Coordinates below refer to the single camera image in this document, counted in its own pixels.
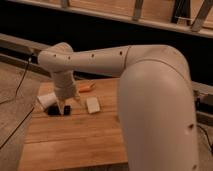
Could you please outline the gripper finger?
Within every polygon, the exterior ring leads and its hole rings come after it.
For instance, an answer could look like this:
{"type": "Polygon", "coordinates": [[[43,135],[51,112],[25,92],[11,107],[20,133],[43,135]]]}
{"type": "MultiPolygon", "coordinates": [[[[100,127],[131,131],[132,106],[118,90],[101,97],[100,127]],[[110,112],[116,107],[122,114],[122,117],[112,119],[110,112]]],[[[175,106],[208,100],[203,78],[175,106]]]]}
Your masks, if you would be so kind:
{"type": "Polygon", "coordinates": [[[82,108],[84,108],[84,103],[82,102],[80,97],[74,97],[74,100],[76,101],[76,103],[81,106],[82,108]]]}
{"type": "Polygon", "coordinates": [[[64,106],[65,106],[65,101],[59,100],[58,102],[58,107],[61,115],[64,115],[64,106]]]}

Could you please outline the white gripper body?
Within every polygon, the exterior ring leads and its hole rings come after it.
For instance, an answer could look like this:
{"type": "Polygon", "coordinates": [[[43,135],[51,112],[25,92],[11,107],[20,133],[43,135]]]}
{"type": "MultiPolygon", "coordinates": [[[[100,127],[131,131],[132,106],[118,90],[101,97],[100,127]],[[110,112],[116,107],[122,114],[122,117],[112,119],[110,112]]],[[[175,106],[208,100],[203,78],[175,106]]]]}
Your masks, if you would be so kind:
{"type": "Polygon", "coordinates": [[[52,73],[54,92],[59,100],[76,98],[78,91],[72,71],[52,73]]]}

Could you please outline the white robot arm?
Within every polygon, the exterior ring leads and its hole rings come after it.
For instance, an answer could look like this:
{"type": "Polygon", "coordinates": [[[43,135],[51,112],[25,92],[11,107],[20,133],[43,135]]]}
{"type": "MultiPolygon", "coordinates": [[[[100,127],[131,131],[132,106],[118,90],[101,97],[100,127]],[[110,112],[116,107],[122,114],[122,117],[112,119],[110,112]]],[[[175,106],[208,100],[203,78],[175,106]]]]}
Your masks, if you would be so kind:
{"type": "Polygon", "coordinates": [[[42,50],[59,101],[75,96],[73,71],[119,79],[117,107],[130,171],[199,171],[196,110],[188,63],[168,45],[127,45],[75,52],[42,50]]]}

